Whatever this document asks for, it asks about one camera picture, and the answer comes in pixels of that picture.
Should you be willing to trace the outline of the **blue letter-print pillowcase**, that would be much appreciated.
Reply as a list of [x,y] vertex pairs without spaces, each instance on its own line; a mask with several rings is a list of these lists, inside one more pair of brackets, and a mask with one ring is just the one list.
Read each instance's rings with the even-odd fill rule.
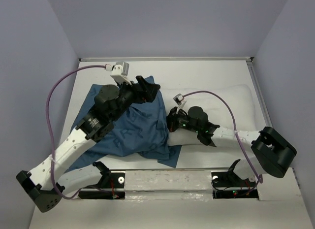
[[114,129],[83,153],[68,170],[88,166],[107,155],[126,157],[135,153],[175,168],[181,146],[168,144],[169,130],[166,116],[161,92],[158,92],[153,102],[132,104],[114,122]]

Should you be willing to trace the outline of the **white pillow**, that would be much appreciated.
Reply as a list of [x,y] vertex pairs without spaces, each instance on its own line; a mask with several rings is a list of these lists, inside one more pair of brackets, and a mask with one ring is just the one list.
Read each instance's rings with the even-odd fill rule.
[[[173,100],[177,94],[188,94],[197,89],[166,89],[162,88],[162,98],[165,105],[166,114],[169,114],[177,104]],[[247,85],[236,85],[224,89],[213,90],[213,93],[220,96],[230,107],[239,131],[254,131],[255,108],[252,93]],[[184,111],[188,111],[193,106],[200,106],[208,115],[208,120],[216,125],[227,129],[233,129],[232,117],[222,101],[208,93],[199,93],[185,98]],[[200,145],[197,134],[191,131],[179,129],[169,134],[168,145]]]

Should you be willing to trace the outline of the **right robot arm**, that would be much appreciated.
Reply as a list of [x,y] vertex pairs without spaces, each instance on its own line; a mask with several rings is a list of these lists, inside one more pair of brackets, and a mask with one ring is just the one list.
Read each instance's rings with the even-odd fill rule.
[[236,131],[209,122],[208,115],[199,106],[188,111],[174,107],[166,117],[171,133],[188,131],[189,144],[211,147],[240,148],[243,159],[235,160],[225,178],[237,186],[244,180],[256,176],[261,181],[263,174],[283,178],[297,155],[296,149],[274,128],[261,131]]

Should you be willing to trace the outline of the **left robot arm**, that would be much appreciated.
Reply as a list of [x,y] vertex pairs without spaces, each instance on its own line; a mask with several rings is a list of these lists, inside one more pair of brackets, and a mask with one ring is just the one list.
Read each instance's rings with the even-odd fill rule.
[[104,85],[94,98],[94,105],[71,131],[66,140],[53,148],[52,154],[30,171],[20,171],[16,179],[40,212],[53,209],[68,193],[76,194],[87,186],[104,187],[110,183],[111,171],[97,161],[87,167],[68,171],[87,150],[100,142],[133,103],[153,102],[159,84],[151,84],[142,76],[137,83]]

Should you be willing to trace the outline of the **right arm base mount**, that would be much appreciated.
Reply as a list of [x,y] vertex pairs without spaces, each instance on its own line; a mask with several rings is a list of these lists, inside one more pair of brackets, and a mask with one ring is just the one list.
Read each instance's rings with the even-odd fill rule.
[[259,199],[256,180],[242,180],[233,172],[239,161],[240,159],[236,160],[227,171],[212,173],[213,199]]

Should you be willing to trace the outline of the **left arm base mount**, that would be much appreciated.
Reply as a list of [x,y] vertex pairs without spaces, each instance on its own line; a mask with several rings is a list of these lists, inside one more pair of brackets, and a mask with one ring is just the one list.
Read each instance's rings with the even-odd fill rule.
[[101,178],[97,184],[81,189],[78,197],[80,199],[124,199],[125,172],[111,171],[102,162],[94,162],[92,166],[98,169]]

